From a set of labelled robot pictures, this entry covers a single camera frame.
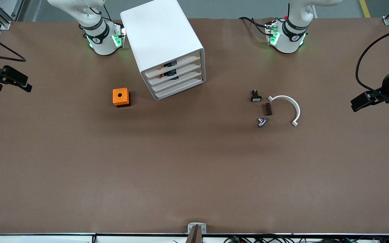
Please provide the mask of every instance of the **brown tabletop surface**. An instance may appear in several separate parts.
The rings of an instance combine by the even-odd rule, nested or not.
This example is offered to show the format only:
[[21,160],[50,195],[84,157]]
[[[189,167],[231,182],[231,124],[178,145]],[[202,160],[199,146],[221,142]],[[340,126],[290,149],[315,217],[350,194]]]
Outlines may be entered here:
[[[78,23],[12,23],[0,41],[32,92],[0,92],[0,233],[389,233],[389,104],[352,112],[381,19],[316,19],[293,54],[242,20],[190,20],[207,82],[154,101],[130,48],[99,56]],[[0,54],[10,55],[0,46]],[[361,64],[378,88],[389,37]],[[127,87],[132,106],[116,108]],[[268,96],[273,115],[258,128]]]

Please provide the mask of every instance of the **orange box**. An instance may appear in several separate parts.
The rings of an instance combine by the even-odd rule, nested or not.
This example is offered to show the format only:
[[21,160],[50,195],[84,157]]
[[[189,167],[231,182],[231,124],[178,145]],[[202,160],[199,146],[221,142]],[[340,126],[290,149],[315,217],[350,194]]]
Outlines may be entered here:
[[130,103],[130,92],[127,88],[114,89],[113,93],[113,103],[116,107],[127,107],[131,106]]

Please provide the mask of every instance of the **white storage box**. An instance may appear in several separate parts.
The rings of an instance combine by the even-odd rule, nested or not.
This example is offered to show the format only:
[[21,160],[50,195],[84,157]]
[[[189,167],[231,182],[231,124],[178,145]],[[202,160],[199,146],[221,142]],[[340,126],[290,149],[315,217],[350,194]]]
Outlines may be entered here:
[[155,100],[205,82],[204,48],[177,0],[121,12],[140,75]]

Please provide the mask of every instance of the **white arch-shaped handle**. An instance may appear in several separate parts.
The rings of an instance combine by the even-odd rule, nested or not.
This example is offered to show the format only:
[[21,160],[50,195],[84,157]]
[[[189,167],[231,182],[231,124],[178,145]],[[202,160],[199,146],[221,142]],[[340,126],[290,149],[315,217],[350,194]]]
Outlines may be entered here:
[[293,106],[295,106],[295,109],[296,109],[296,117],[295,119],[292,121],[292,125],[294,126],[297,126],[298,123],[296,122],[298,120],[298,118],[300,118],[300,114],[301,114],[301,109],[300,109],[300,106],[298,105],[298,103],[292,99],[291,97],[289,96],[276,96],[276,97],[268,97],[268,100],[270,101],[273,101],[273,100],[276,100],[276,99],[283,99],[283,100],[287,100],[289,101],[290,103],[292,103]]

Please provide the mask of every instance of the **yellow line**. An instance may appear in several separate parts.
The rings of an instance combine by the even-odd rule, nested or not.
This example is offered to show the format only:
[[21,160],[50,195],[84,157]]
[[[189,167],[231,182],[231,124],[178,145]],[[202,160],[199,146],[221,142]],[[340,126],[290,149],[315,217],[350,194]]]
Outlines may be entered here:
[[367,8],[366,0],[360,0],[361,8],[363,9],[364,17],[370,18],[369,9]]

